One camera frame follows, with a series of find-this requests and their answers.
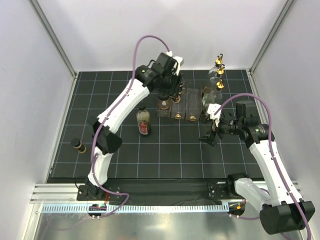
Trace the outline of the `small spice bottle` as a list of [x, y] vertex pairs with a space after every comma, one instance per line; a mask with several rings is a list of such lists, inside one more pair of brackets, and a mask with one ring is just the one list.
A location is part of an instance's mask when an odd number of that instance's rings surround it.
[[178, 94], [175, 98], [172, 99], [172, 101], [176, 104], [178, 104], [181, 101], [181, 95]]

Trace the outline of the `glass jar black lid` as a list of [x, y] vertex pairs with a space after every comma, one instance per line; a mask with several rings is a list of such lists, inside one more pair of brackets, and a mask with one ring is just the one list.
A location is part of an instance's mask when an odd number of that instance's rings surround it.
[[171, 98], [170, 97], [164, 97], [164, 96], [158, 96], [157, 100], [157, 108], [162, 111], [166, 111], [171, 106]]

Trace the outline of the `tall clear liquid bottle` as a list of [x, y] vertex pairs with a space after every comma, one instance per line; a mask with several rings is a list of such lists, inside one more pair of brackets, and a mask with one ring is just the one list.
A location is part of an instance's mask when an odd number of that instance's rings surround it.
[[220, 81], [220, 78], [224, 73], [224, 69], [224, 64], [216, 64], [209, 70], [203, 89], [203, 97], [205, 100], [207, 99], [209, 93], [216, 88], [216, 84]]

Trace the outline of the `tall bottle dark sauce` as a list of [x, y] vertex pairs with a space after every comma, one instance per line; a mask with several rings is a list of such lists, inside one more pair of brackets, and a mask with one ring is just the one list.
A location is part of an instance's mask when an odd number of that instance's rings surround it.
[[204, 112], [207, 111], [210, 104], [221, 104], [222, 102], [222, 90], [224, 88], [223, 79], [220, 78], [218, 81], [209, 80], [203, 89], [202, 96], [202, 109]]

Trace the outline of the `short bottle brown sauce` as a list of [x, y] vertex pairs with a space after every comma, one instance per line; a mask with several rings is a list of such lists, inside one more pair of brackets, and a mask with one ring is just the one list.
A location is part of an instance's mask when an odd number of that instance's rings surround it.
[[209, 70], [208, 76], [209, 76], [210, 78], [211, 78], [212, 76], [214, 76], [215, 73], [216, 73], [216, 71], [217, 71], [217, 69], [220, 68], [222, 64], [223, 64], [223, 54], [220, 53], [220, 54], [217, 56], [217, 59], [215, 60], [213, 67]]

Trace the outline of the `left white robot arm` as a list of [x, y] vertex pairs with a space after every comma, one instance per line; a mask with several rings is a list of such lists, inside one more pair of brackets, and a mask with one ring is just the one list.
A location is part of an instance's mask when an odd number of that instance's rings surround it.
[[85, 186], [94, 200], [106, 194], [103, 186], [108, 180], [108, 169], [113, 154], [123, 141], [117, 131], [130, 112], [151, 92], [157, 91], [165, 100], [175, 99], [183, 83], [181, 66], [184, 59], [171, 51], [162, 52], [151, 65], [141, 65], [133, 70], [127, 86], [115, 101], [97, 117], [88, 119], [92, 127], [91, 169]]

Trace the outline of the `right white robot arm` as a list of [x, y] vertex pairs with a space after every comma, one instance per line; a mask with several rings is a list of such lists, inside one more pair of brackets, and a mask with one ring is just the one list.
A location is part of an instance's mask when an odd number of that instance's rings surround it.
[[262, 124], [253, 101], [236, 103], [236, 114], [226, 117], [221, 105], [210, 103], [206, 117], [211, 120], [210, 130], [199, 140], [216, 146], [215, 137], [238, 136], [255, 158], [267, 186], [257, 186], [244, 172], [227, 176], [224, 193], [230, 198], [242, 197], [259, 214], [263, 229], [269, 235], [307, 230], [315, 207], [305, 201], [290, 179], [277, 149], [275, 137], [268, 124]]

